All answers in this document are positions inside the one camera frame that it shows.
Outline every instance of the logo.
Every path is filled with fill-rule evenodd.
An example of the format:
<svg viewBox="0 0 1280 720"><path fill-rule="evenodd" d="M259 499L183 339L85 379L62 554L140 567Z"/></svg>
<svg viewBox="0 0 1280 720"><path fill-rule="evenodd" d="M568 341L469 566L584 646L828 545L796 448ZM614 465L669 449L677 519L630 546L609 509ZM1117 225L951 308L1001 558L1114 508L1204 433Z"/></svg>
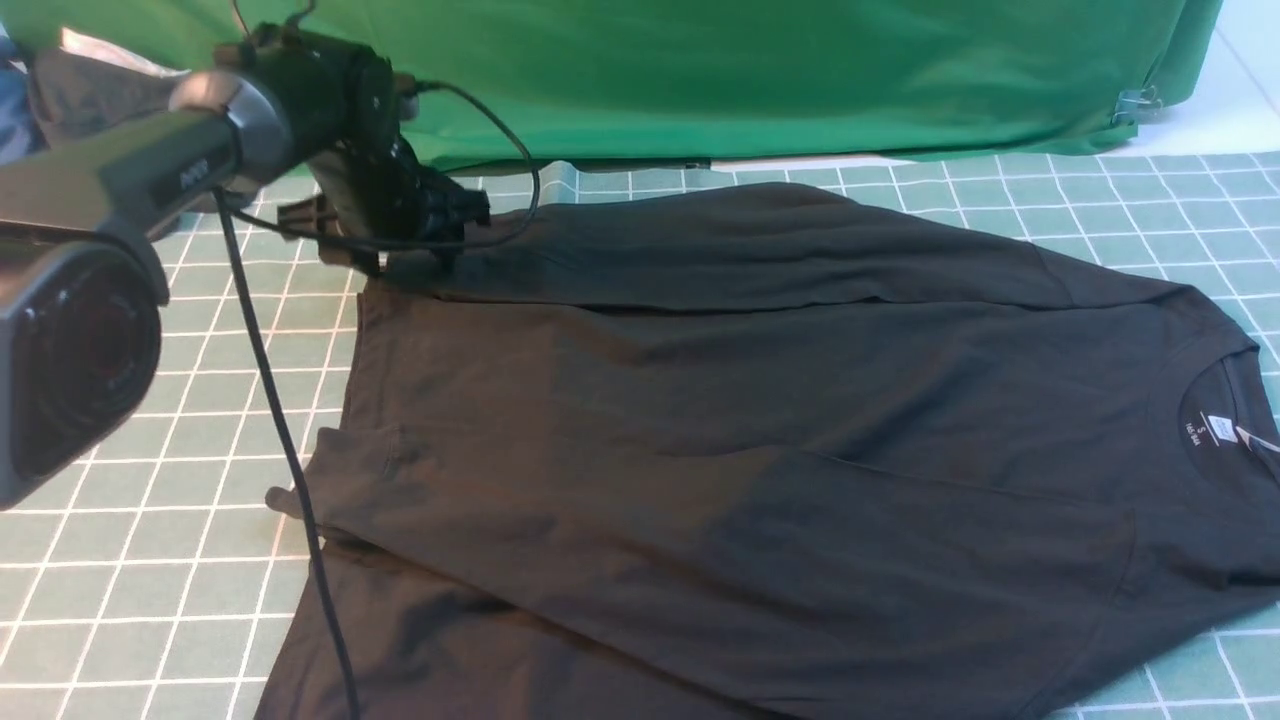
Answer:
<svg viewBox="0 0 1280 720"><path fill-rule="evenodd" d="M196 183L209 177L209 159L201 158L178 176L178 183L183 190L191 190Z"/></svg>

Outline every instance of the t-shirt sleeve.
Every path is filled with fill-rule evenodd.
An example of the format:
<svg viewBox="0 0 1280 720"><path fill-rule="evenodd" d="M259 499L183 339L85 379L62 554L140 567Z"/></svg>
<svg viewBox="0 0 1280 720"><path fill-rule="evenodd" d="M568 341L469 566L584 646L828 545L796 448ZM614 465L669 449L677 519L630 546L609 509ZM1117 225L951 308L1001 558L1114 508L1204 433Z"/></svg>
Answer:
<svg viewBox="0 0 1280 720"><path fill-rule="evenodd" d="M552 205L517 242L463 256L431 292L707 313L861 301L1061 309L1143 301L1176 287L824 190L764 183Z"/></svg>

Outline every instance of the camera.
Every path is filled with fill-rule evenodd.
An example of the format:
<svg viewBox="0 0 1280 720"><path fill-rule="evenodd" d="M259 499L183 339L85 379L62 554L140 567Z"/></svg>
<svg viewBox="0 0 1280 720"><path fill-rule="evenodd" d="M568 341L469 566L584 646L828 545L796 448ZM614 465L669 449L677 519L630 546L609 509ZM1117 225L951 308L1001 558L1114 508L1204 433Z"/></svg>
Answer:
<svg viewBox="0 0 1280 720"><path fill-rule="evenodd" d="M160 313L138 263L93 236L0 236L0 509L12 507L142 402Z"/></svg>

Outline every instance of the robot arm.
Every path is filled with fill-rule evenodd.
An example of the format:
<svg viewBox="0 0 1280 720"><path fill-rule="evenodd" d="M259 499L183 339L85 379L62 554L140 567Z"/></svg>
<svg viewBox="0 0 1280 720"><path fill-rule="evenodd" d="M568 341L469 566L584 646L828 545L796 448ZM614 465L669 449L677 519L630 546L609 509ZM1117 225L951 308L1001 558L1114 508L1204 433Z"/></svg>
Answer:
<svg viewBox="0 0 1280 720"><path fill-rule="evenodd" d="M307 164L321 195L280 213L302 237L456 243L488 223L484 193L401 137L419 87L367 46L264 24L218 47L170 113L0 168L0 509L142 401L169 301L151 243L210 190L256 192ZM321 258L379 270L371 251L321 242Z"/></svg>

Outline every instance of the black t-shirt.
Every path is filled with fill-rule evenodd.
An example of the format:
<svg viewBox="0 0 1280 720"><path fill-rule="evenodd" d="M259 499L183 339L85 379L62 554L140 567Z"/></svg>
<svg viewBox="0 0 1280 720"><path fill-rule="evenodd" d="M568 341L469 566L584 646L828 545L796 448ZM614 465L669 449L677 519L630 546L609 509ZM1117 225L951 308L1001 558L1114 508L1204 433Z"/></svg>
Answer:
<svg viewBox="0 0 1280 720"><path fill-rule="evenodd" d="M1192 287L763 184L397 259L307 478L370 720L1021 720L1280 598L1275 438Z"/></svg>

